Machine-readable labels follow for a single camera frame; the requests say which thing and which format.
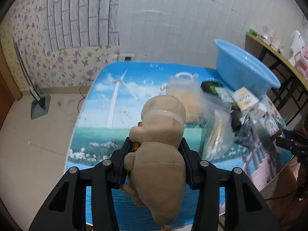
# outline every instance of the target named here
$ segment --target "tile floor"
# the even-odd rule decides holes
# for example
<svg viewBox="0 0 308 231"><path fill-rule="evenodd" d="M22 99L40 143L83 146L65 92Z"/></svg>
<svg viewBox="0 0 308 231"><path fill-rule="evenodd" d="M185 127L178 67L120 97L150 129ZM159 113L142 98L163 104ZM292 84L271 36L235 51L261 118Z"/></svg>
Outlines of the tile floor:
<svg viewBox="0 0 308 231"><path fill-rule="evenodd" d="M48 115L31 120L33 98L23 96L14 102L4 121L0 131L0 196L25 231L64 173L80 99L79 94L51 95ZM272 196L277 179L274 181L262 191L264 197ZM178 228L190 229L191 225Z"/></svg>

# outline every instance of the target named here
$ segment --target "silver screw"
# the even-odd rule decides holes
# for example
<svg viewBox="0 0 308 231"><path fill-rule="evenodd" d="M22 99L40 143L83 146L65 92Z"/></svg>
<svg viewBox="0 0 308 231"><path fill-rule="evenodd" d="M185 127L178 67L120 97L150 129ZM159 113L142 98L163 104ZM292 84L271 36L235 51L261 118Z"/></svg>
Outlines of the silver screw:
<svg viewBox="0 0 308 231"><path fill-rule="evenodd" d="M71 174L74 174L74 173L77 172L77 168L76 168L76 167L71 167L71 168L69 169L69 172L70 172Z"/></svg>
<svg viewBox="0 0 308 231"><path fill-rule="evenodd" d="M205 160L202 160L200 162L200 165L203 166L203 167L207 167L209 165L209 162L208 161L205 161Z"/></svg>
<svg viewBox="0 0 308 231"><path fill-rule="evenodd" d="M109 166L111 164L111 160L103 160L103 165L104 166Z"/></svg>
<svg viewBox="0 0 308 231"><path fill-rule="evenodd" d="M241 173L242 173L242 170L241 170L239 167L236 167L236 168L234 169L234 173L236 173L236 174L241 174Z"/></svg>

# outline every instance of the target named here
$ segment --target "bubble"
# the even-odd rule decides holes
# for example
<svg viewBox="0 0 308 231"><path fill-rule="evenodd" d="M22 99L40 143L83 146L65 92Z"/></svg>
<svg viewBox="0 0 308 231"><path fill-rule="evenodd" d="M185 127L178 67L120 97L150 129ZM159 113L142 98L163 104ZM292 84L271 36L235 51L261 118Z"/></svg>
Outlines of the bubble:
<svg viewBox="0 0 308 231"><path fill-rule="evenodd" d="M146 86L151 86L151 85L153 85L153 83L154 83L153 80L149 79L149 78L147 78L143 81L143 84L146 85Z"/></svg>

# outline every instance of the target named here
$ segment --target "plush toy body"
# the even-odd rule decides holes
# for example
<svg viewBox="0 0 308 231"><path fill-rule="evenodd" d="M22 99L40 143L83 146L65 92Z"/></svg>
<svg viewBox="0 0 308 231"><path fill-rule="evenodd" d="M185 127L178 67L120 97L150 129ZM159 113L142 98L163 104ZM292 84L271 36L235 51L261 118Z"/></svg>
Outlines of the plush toy body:
<svg viewBox="0 0 308 231"><path fill-rule="evenodd" d="M184 198L186 169L178 147L185 118L185 107L177 98L155 96L142 109L142 127L133 127L129 133L130 140L141 146L125 157L130 184L122 190L135 205L148 207L164 230L171 229L169 224L178 216Z"/></svg>

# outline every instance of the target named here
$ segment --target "table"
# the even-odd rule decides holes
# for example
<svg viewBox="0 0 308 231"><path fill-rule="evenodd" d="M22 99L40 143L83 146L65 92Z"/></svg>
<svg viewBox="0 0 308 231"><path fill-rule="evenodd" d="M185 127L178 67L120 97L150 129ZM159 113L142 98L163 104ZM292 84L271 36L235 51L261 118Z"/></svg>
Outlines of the table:
<svg viewBox="0 0 308 231"><path fill-rule="evenodd" d="M118 62L105 67L92 84L76 122L67 169L71 166L79 169L92 167L121 148L130 128L141 121L144 103L153 96L166 94L165 85L169 77L180 72L195 75L199 84L202 81L221 80L216 70L187 65ZM268 112L276 115L285 127L279 112L267 96L263 102L267 105ZM199 149L202 130L198 127L185 128L184 137L191 149ZM290 161L292 155L286 150L279 153L281 166L277 167L275 162L269 161L269 154L264 149L260 148L256 152L258 155L241 145L233 144L224 155L211 162L218 168L228 170L236 166L242 167L258 190L261 190ZM160 229L148 209L135 206L130 197L119 190L113 190L112 194L120 230ZM192 224L198 194L198 190L192 191L186 187L181 212L171 224L172 227ZM88 223L92 223L90 202L89 188L86 199ZM224 212L224 202L224 188L220 188L220 213Z"/></svg>
<svg viewBox="0 0 308 231"><path fill-rule="evenodd" d="M276 62L272 64L269 69L270 70L276 70L283 78L284 82L281 84L281 87L279 89L272 88L273 93L275 94L276 98L273 101L273 103L276 103L279 101L279 104L277 105L277 110L280 111L284 105L287 103L287 101L292 98L298 107L298 111L292 116L292 118L287 122L287 125L292 122L295 117L301 112L301 110L306 106L308 103L308 99L305 100L305 102L300 106L298 103L300 99L302 98L303 94L305 93L308 96L308 82L307 80L296 70L294 66L290 64L290 62L283 57L280 53L278 53L276 50L274 50L271 46L269 46L267 43L262 41L262 39L255 37L253 34L246 33L246 37L251 38L261 44L263 46L262 51L259 56L259 60L263 61L266 54L271 55ZM286 78L284 74L278 70L278 66L283 66L285 70L290 74L290 77ZM300 95L296 99L294 96L294 92L298 90ZM282 98L282 94L284 91L287 91L287 94Z"/></svg>

